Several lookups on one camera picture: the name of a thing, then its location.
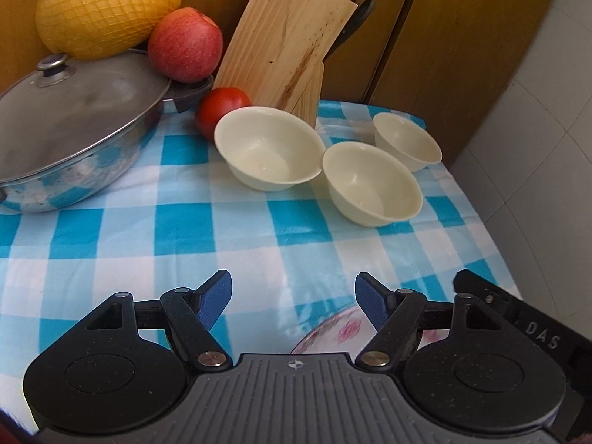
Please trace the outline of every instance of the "tomato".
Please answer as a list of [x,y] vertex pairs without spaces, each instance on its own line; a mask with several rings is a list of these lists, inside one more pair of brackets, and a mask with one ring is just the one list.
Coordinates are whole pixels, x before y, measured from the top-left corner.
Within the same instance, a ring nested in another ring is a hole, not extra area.
[[210,91],[195,112],[197,130],[209,141],[214,141],[214,128],[220,119],[232,110],[251,106],[247,94],[240,88],[215,88]]

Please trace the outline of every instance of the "wooden cabinet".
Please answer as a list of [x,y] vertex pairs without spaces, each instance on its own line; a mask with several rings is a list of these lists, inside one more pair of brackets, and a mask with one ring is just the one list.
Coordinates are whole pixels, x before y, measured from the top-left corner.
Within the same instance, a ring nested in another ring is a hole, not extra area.
[[[322,97],[424,118],[449,163],[510,80],[551,0],[376,0],[371,17],[325,65]],[[248,0],[183,0],[211,16],[226,44]],[[45,49],[36,0],[2,0],[0,91]]]

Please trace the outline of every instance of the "white bowl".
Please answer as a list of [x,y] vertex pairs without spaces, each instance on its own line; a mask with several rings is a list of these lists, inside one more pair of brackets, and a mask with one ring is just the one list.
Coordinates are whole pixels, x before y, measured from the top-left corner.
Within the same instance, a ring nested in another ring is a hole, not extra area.
[[409,220],[423,196],[413,174],[384,150],[360,142],[341,142],[323,157],[329,194],[338,210],[363,226]]
[[399,159],[412,172],[442,160],[437,142],[411,120],[390,113],[376,114],[373,120],[376,146]]
[[275,108],[249,106],[224,115],[214,141],[235,177],[256,190],[284,190],[321,173],[325,145],[319,134]]

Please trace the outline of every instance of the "wooden knife block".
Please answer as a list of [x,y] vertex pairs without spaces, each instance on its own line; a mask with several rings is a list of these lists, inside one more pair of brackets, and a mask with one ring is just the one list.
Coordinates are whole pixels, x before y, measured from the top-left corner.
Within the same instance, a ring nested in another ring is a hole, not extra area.
[[214,88],[238,87],[254,105],[314,126],[323,58],[356,7],[350,0],[250,0]]

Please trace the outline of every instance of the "metal lid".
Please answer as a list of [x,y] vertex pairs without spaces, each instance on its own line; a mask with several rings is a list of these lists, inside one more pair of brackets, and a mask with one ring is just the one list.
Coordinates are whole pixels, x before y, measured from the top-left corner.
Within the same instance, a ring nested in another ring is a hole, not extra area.
[[34,175],[93,148],[162,99],[170,81],[145,53],[96,61],[42,60],[0,94],[0,183]]

